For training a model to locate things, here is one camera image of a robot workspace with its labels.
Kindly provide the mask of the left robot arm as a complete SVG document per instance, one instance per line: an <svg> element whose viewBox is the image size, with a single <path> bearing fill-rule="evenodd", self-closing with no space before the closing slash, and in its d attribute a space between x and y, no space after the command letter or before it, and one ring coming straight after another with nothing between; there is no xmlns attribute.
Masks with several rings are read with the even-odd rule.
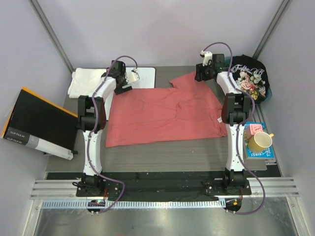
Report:
<svg viewBox="0 0 315 236"><path fill-rule="evenodd" d="M106 126L105 101L110 93L125 92L128 85L126 65L121 57L113 60L94 91L78 98L78 129L82 131L85 142L85 166L81 181L76 183L79 190L88 189L94 196L100 196L105 189L105 181L122 186L122 181L105 177L100 163L100 141Z"/></svg>

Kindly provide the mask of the pink t shirt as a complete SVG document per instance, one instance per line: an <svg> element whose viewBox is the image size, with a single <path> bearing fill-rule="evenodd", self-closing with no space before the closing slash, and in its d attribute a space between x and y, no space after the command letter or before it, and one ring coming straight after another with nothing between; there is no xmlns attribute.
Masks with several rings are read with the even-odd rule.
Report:
<svg viewBox="0 0 315 236"><path fill-rule="evenodd" d="M170 88L134 88L112 100L105 146L227 136L222 105L196 72L170 81Z"/></svg>

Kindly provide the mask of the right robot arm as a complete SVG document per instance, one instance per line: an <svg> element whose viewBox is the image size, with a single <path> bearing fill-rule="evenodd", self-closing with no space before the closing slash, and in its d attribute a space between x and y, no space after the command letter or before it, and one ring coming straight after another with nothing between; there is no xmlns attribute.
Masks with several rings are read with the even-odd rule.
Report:
<svg viewBox="0 0 315 236"><path fill-rule="evenodd" d="M237 195L247 187L243 143L246 119L250 115L251 99L244 95L224 65L223 54L201 51L203 62L196 65L195 80L215 80L224 93L221 119L227 130L228 156L222 180L206 181L206 192L214 195Z"/></svg>

